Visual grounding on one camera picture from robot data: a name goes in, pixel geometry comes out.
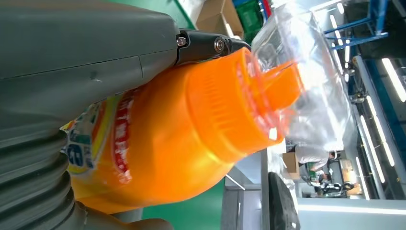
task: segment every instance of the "white uniform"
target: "white uniform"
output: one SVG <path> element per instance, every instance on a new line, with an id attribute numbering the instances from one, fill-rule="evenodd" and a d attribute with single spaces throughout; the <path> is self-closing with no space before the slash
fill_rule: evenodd
<path id="1" fill-rule="evenodd" d="M 327 164 L 329 152 L 313 146 L 298 145 L 295 148 L 296 158 L 301 164 L 313 162 L 314 167 L 319 169 Z"/>

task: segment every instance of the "orange plastic bottle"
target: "orange plastic bottle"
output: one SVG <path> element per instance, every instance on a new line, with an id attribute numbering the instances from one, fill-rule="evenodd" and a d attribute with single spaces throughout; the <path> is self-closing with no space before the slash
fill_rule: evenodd
<path id="1" fill-rule="evenodd" d="M 65 127 L 75 198 L 115 213 L 204 192 L 238 160 L 281 141 L 268 138 L 270 111 L 299 96 L 294 71 L 263 75 L 244 48 L 92 105 Z"/>

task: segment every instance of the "black bracket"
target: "black bracket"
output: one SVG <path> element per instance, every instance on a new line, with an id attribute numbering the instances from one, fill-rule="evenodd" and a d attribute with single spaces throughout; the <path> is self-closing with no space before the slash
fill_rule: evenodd
<path id="1" fill-rule="evenodd" d="M 245 41 L 196 30 L 181 30 L 176 39 L 178 58 L 175 65 L 227 56 L 242 47 L 251 50 Z"/>

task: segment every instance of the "orange bottle cap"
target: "orange bottle cap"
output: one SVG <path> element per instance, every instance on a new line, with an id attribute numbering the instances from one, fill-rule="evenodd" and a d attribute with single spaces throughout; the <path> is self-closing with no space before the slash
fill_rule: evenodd
<path id="1" fill-rule="evenodd" d="M 199 135 L 223 160 L 237 161 L 283 140 L 288 124 L 280 123 L 281 111 L 301 93 L 294 63 L 262 73 L 243 48 L 192 65 L 188 74 L 188 104 Z M 272 128 L 278 130 L 276 140 L 268 137 Z"/>

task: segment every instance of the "cardboard box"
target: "cardboard box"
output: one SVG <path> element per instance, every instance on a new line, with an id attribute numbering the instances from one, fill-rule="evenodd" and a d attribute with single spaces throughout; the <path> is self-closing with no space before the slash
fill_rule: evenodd
<path id="1" fill-rule="evenodd" d="M 231 0 L 207 0 L 197 19 L 196 26 L 201 31 L 229 36 L 227 23 L 234 35 L 244 38 L 244 29 L 233 2 Z"/>
<path id="2" fill-rule="evenodd" d="M 357 178 L 357 175 L 352 167 L 351 160 L 343 159 L 340 160 L 341 163 L 341 172 L 343 176 L 343 182 L 353 182 L 354 178 Z M 347 191 L 347 195 L 359 195 L 362 194 L 362 188 L 360 183 L 355 183 L 354 188 Z"/>
<path id="3" fill-rule="evenodd" d="M 285 162 L 287 171 L 292 180 L 299 180 L 299 162 L 297 161 L 296 154 L 294 152 L 287 152 L 282 155 L 283 162 Z"/>

